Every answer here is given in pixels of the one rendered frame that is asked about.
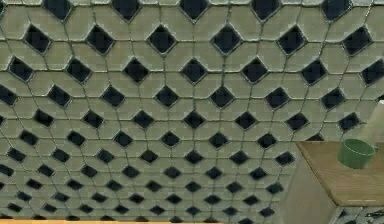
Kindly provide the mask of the green cup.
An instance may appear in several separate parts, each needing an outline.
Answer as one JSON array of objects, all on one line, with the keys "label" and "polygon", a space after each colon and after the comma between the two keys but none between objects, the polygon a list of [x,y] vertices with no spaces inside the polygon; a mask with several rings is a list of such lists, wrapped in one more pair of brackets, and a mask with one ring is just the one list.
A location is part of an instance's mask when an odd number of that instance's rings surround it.
[{"label": "green cup", "polygon": [[359,139],[346,139],[341,142],[337,154],[338,161],[352,169],[364,169],[378,151],[378,147]]}]

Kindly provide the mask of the wooden top kitchen counter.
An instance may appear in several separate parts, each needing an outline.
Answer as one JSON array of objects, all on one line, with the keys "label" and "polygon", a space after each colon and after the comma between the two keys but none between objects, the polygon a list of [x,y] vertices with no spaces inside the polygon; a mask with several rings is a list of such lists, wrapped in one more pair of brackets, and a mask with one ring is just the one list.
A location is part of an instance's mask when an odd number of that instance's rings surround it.
[{"label": "wooden top kitchen counter", "polygon": [[337,142],[296,146],[296,170],[274,224],[384,224],[384,143],[361,170],[337,160]]}]

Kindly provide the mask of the pale beige bottle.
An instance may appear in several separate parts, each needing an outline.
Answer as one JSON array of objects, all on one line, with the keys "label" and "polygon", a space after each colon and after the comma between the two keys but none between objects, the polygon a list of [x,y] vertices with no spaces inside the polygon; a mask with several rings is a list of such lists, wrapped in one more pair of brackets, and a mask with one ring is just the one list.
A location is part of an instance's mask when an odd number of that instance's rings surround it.
[{"label": "pale beige bottle", "polygon": [[360,137],[368,144],[374,145],[384,137],[384,100],[380,100],[370,119],[364,125]]}]

